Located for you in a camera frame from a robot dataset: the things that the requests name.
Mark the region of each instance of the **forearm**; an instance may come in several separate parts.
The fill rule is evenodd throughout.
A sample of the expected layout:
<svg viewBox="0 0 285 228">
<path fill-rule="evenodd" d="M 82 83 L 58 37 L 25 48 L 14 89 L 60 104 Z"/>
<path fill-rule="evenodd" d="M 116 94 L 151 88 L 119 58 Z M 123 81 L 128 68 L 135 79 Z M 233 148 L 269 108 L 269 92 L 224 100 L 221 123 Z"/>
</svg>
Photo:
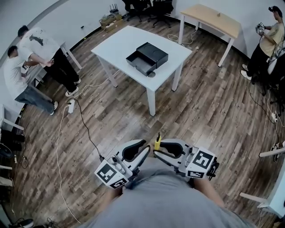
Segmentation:
<svg viewBox="0 0 285 228">
<path fill-rule="evenodd" d="M 265 39 L 269 40 L 271 43 L 273 43 L 274 45 L 276 44 L 276 42 L 274 41 L 274 39 L 272 39 L 270 36 L 268 36 L 267 34 L 263 34 L 263 36 L 265 37 Z"/>
<path fill-rule="evenodd" d="M 203 193 L 210 200 L 214 201 L 218 206 L 224 208 L 224 202 L 220 195 L 211 185 L 208 179 L 198 179 L 194 178 L 195 189 Z"/>
<path fill-rule="evenodd" d="M 37 61 L 28 61 L 28 62 L 24 63 L 25 66 L 35 66 L 38 64 L 39 64 L 39 62 L 37 62 Z"/>
<path fill-rule="evenodd" d="M 35 62 L 39 62 L 41 64 L 45 64 L 45 62 L 46 62 L 44 59 L 42 59 L 41 57 L 39 57 L 38 55 L 36 55 L 34 53 L 30 55 L 30 59 L 32 59 Z"/>
<path fill-rule="evenodd" d="M 122 194 L 122 187 L 117 189 L 108 189 L 102 198 L 102 202 L 97 210 L 97 213 L 100 213 L 106 209 L 113 202 L 114 199 L 119 197 Z"/>
</svg>

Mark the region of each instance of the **black hair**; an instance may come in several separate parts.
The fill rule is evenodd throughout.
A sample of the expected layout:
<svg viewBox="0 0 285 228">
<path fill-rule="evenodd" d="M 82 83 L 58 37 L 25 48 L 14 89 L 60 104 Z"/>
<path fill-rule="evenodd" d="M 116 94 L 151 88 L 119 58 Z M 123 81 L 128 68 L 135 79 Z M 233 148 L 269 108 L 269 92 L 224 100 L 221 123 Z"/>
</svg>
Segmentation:
<svg viewBox="0 0 285 228">
<path fill-rule="evenodd" d="M 272 6 L 272 12 L 277 12 L 280 17 L 283 17 L 281 10 L 277 6 Z"/>
<path fill-rule="evenodd" d="M 22 37 L 25 32 L 27 32 L 29 29 L 26 25 L 23 25 L 19 30 L 18 30 L 18 37 Z"/>
<path fill-rule="evenodd" d="M 8 52 L 7 52 L 8 56 L 10 57 L 10 55 L 13 53 L 13 51 L 15 51 L 17 49 L 18 49 L 17 46 L 9 47 Z"/>
</svg>

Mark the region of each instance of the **black box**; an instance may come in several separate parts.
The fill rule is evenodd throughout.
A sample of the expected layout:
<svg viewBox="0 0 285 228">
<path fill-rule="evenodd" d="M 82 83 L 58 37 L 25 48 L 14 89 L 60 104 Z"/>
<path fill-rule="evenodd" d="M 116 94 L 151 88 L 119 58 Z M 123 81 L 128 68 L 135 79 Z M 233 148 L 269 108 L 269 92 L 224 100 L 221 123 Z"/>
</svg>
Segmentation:
<svg viewBox="0 0 285 228">
<path fill-rule="evenodd" d="M 126 58 L 126 61 L 139 72 L 148 76 L 163 63 L 168 61 L 168 54 L 150 43 L 145 43 Z"/>
</svg>

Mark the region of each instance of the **gray t-shirt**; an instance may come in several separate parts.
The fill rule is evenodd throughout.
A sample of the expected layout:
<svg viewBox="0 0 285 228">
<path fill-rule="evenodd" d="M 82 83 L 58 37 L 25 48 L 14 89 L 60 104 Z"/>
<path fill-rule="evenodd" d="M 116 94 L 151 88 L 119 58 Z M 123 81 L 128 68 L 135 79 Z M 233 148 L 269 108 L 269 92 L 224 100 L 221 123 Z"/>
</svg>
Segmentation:
<svg viewBox="0 0 285 228">
<path fill-rule="evenodd" d="M 137 179 L 96 218 L 80 228 L 251 228 L 189 187 L 172 167 L 147 158 Z"/>
</svg>

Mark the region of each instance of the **person in gray shirt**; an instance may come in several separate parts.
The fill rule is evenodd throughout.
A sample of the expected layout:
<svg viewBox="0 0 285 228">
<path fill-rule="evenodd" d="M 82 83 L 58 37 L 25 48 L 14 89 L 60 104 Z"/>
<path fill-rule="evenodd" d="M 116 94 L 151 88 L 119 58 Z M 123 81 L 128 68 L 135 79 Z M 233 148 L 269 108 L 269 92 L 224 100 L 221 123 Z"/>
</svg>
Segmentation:
<svg viewBox="0 0 285 228">
<path fill-rule="evenodd" d="M 224 208 L 207 179 L 194 179 L 191 188 L 172 167 L 147 158 L 138 177 L 122 188 L 109 189 L 97 216 L 80 228 L 251 228 Z"/>
</svg>

